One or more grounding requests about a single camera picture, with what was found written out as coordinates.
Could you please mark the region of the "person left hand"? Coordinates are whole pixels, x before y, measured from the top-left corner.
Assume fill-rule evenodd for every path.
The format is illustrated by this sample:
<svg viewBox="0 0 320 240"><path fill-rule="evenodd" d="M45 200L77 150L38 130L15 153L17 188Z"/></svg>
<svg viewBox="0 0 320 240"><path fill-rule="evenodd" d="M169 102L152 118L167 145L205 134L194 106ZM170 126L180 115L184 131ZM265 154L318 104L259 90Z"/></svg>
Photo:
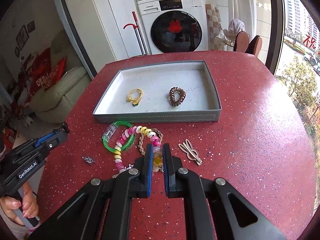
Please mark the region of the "person left hand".
<svg viewBox="0 0 320 240"><path fill-rule="evenodd" d="M24 195L22 202L15 198L6 196L1 198L1 208L4 214L13 222L18 225L24 226L23 222L17 217L14 210L18 210L22 207L22 213L24 218L34 218L39 213L39 206L36 203L36 198L33 195L33 189L28 182L22 186Z"/></svg>

